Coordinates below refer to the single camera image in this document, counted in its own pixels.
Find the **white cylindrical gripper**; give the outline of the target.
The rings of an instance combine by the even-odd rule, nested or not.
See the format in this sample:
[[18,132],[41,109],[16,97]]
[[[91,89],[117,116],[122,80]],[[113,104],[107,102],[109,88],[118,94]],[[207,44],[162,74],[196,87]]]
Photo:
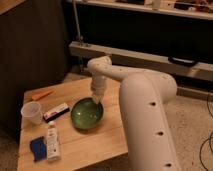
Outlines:
[[103,93],[106,89],[106,77],[102,75],[93,75],[92,82],[91,82],[91,91],[92,93],[92,100],[98,104],[102,98]]

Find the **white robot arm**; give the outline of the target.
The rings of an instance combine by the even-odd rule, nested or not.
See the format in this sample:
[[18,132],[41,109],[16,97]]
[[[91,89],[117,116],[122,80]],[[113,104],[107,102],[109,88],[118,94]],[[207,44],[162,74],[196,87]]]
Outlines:
[[120,83],[119,107],[133,171],[181,171],[164,104],[177,93],[175,79],[150,69],[116,66],[108,56],[87,64],[91,91],[102,100],[106,80]]

